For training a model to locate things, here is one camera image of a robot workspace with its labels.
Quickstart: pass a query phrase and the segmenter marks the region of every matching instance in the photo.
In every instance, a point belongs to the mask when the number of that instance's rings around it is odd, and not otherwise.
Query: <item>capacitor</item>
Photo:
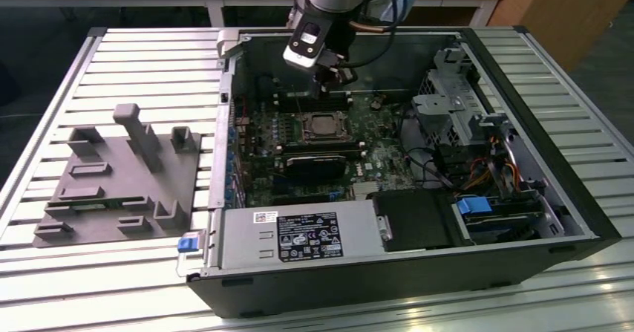
[[[370,103],[370,109],[373,111],[378,111],[381,110],[381,107],[382,107],[381,102],[378,100],[373,100]]]

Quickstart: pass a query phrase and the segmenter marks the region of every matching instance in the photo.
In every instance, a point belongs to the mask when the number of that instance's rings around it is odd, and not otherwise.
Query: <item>metal bracket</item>
[[[240,44],[240,29],[226,28],[218,32],[216,49],[218,57],[226,59],[238,53]]]

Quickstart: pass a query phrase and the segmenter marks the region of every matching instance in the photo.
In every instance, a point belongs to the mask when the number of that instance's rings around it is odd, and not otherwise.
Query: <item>table leg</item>
[[[222,15],[222,8],[224,6],[223,0],[206,1],[207,12],[210,13],[210,21],[212,27],[224,27],[224,17]]]
[[[485,27],[486,24],[489,24],[489,20],[491,18],[491,15],[494,14],[497,4],[498,0],[482,0],[469,26]]]

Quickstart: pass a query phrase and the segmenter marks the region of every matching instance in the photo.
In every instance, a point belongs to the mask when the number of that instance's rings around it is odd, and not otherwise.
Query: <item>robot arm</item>
[[[349,48],[355,40],[355,32],[385,33],[395,29],[413,2],[414,0],[295,0],[288,24],[295,31],[283,57],[290,65],[314,73],[319,97],[327,95],[329,88],[334,85],[353,82],[354,67],[369,63],[349,62]]]

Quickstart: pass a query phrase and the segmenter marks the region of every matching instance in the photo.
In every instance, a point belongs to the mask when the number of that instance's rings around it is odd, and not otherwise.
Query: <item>gray bracket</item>
[[[180,236],[190,230],[202,136],[156,135],[136,104],[118,105],[128,137],[75,128],[74,155],[36,226],[35,247]]]

